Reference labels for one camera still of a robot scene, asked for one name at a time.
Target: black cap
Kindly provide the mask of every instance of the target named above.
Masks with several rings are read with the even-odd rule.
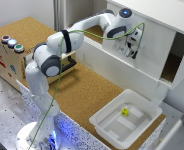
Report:
[[[119,15],[123,18],[129,18],[132,15],[132,11],[128,8],[123,8],[119,11]]]

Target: wooden box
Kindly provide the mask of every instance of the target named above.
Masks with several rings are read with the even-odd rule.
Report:
[[[17,80],[25,78],[25,67],[27,57],[31,57],[34,47],[41,42],[45,42],[48,36],[56,33],[53,29],[38,22],[32,17],[24,18],[17,22],[11,23],[0,28],[0,76],[20,91]],[[23,53],[15,53],[13,49],[1,43],[1,38],[4,35],[9,35],[12,39],[16,39],[18,44],[24,46]],[[75,52],[72,52],[63,57],[63,64],[68,64],[67,56],[71,55],[75,58]],[[48,78],[51,83],[58,79],[58,76]]]

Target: yellow object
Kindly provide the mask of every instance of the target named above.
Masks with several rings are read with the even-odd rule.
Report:
[[[128,113],[129,113],[129,109],[123,108],[123,110],[122,110],[122,115],[123,115],[123,116],[127,116]]]

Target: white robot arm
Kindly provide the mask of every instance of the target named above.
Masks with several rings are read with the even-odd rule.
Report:
[[[111,10],[103,10],[94,16],[75,23],[70,29],[63,30],[48,37],[46,43],[40,43],[35,47],[33,59],[26,67],[26,79],[32,94],[32,99],[40,109],[40,116],[36,126],[29,134],[28,141],[34,139],[35,133],[51,104],[52,97],[48,94],[49,85],[46,77],[53,77],[60,72],[60,42],[64,36],[62,53],[68,53],[71,50],[79,49],[84,40],[83,32],[68,32],[73,30],[86,30],[95,25],[99,25],[107,38],[121,36],[135,27],[134,14],[130,9],[124,8],[119,11],[115,17]],[[136,28],[128,36],[135,43],[139,43],[142,31]],[[69,61],[75,64],[75,61],[69,58]],[[53,117],[59,112],[59,106],[54,103],[41,126],[34,146],[38,147],[44,139],[48,139],[49,135],[55,130]]]

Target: cable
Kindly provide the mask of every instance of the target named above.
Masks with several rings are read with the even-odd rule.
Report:
[[[140,23],[140,24],[138,24],[137,26],[135,26],[135,27],[134,27],[133,29],[131,29],[130,31],[128,31],[128,32],[126,32],[125,34],[123,34],[123,35],[121,35],[121,36],[119,36],[119,37],[116,37],[116,38],[104,38],[104,37],[102,37],[102,36],[93,34],[93,33],[91,33],[91,32],[82,31],[82,30],[73,30],[73,31],[70,31],[69,34],[70,34],[70,33],[73,33],[73,32],[84,32],[84,33],[88,33],[88,34],[91,34],[91,35],[93,35],[93,36],[96,36],[96,37],[98,37],[98,38],[101,38],[101,39],[116,40],[116,39],[119,39],[119,38],[121,38],[121,37],[123,37],[123,36],[126,36],[126,35],[132,33],[132,32],[133,32],[137,27],[139,27],[140,25],[143,25],[143,29],[142,29],[141,38],[140,38],[140,41],[139,41],[139,44],[138,44],[138,47],[137,47],[137,50],[136,50],[136,52],[138,52],[139,47],[140,47],[140,44],[141,44],[141,40],[142,40],[142,38],[143,38],[143,33],[144,33],[144,30],[145,30],[145,23]],[[64,40],[64,36],[62,37],[61,43],[60,43],[60,56],[61,56],[61,54],[62,54],[62,44],[63,44],[63,40]],[[53,104],[53,102],[54,102],[54,99],[55,99],[55,96],[56,96],[56,93],[57,93],[57,90],[58,90],[58,88],[59,88],[59,84],[60,84],[60,81],[61,81],[61,72],[62,72],[62,67],[63,67],[63,66],[62,66],[62,58],[61,58],[61,63],[60,63],[60,64],[61,64],[61,66],[60,66],[61,69],[60,69],[60,71],[59,71],[59,72],[60,72],[60,73],[59,73],[59,79],[58,79],[58,82],[57,82],[57,86],[56,86],[56,89],[55,89],[55,92],[54,92],[54,95],[53,95],[51,104],[50,104],[50,106],[49,106],[49,108],[48,108],[48,111],[46,112],[46,114],[45,114],[43,120],[41,121],[41,123],[40,123],[40,125],[39,125],[39,127],[38,127],[38,129],[37,129],[37,131],[36,131],[36,134],[34,135],[34,139],[32,140],[32,143],[30,144],[30,147],[29,147],[28,150],[30,150],[31,146],[33,145],[33,143],[34,143],[34,141],[35,141],[35,138],[36,138],[36,136],[37,136],[37,134],[38,134],[38,132],[39,132],[39,129],[41,128],[41,126],[42,126],[42,124],[43,124],[43,122],[44,122],[46,116],[48,115],[48,113],[49,113],[49,111],[50,111],[50,109],[51,109],[51,106],[52,106],[52,104]]]

